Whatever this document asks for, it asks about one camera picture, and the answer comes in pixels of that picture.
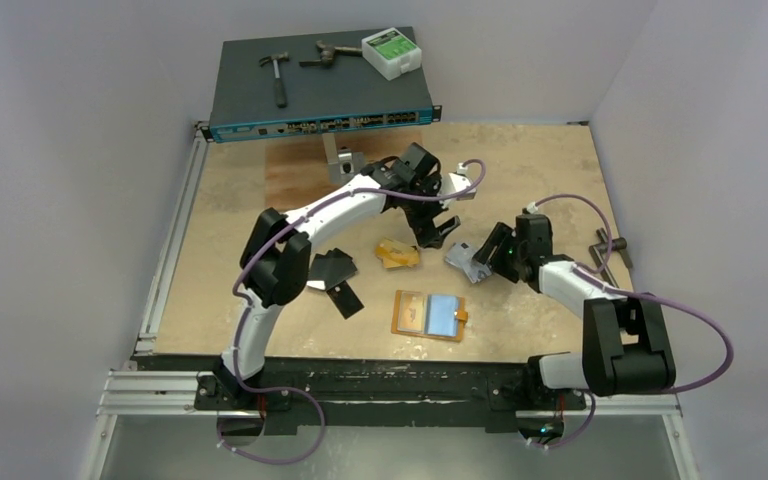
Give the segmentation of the orange leather card holder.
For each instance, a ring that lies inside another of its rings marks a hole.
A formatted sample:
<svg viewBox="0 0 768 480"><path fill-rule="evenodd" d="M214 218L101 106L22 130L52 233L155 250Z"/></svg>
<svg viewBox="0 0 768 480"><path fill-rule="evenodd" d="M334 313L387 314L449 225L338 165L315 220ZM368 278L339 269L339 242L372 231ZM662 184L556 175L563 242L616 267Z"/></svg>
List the orange leather card holder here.
<svg viewBox="0 0 768 480"><path fill-rule="evenodd" d="M466 300L463 297L447 294L423 294L426 296L426 319L423 332L406 332L397 328L398 308L400 296L403 292L397 290L393 304L393 315L390 331L396 335L404 335L418 338L428 338L453 343L463 341L466 325L469 321L469 313L466 309Z"/></svg>

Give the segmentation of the single gold card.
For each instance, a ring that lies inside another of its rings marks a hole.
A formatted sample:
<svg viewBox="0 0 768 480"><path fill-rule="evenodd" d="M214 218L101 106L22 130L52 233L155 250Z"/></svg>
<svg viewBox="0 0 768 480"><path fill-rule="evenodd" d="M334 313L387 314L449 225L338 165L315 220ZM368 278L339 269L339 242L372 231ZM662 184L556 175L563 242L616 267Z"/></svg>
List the single gold card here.
<svg viewBox="0 0 768 480"><path fill-rule="evenodd" d="M397 328L406 332L423 332L426 319L425 307L425 295L403 292L400 296Z"/></svg>

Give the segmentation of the single black card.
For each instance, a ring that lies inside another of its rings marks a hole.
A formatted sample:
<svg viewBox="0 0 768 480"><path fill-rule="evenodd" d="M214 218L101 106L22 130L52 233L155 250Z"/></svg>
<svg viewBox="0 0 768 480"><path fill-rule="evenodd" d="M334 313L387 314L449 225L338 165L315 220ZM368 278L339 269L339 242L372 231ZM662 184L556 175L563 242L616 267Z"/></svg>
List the single black card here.
<svg viewBox="0 0 768 480"><path fill-rule="evenodd" d="M364 309L364 304L347 281L335 285L327 290L326 294L344 319L348 319Z"/></svg>

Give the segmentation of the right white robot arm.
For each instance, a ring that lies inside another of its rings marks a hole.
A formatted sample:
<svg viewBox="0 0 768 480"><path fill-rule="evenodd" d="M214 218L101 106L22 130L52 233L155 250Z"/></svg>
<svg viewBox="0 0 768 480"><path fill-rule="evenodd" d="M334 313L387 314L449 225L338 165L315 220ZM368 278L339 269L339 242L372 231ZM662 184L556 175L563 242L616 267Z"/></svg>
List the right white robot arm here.
<svg viewBox="0 0 768 480"><path fill-rule="evenodd" d="M535 371L521 381L529 404L544 407L563 389L612 396L673 387L676 366L661 306L612 293L571 257L555 253L547 216L521 214L513 226L497 223L473 259L512 283L527 284L582 321L580 352L529 359Z"/></svg>

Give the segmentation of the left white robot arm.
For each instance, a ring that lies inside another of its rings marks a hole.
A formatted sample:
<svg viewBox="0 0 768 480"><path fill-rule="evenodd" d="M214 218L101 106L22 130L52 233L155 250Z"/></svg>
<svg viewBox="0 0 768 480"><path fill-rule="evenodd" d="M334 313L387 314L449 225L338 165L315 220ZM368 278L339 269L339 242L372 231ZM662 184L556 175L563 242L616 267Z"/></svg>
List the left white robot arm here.
<svg viewBox="0 0 768 480"><path fill-rule="evenodd" d="M230 347L223 353L230 372L219 395L232 408L257 399L254 378L265 365L265 350L283 308L305 289L314 251L350 227L389 209L404 212L421 248L439 248L460 224L434 220L451 202L472 197L478 181L468 176L472 161L451 173L424 147L412 143L400 156L368 163L346 184L311 204L281 213L264 210L241 256L232 293L242 304Z"/></svg>

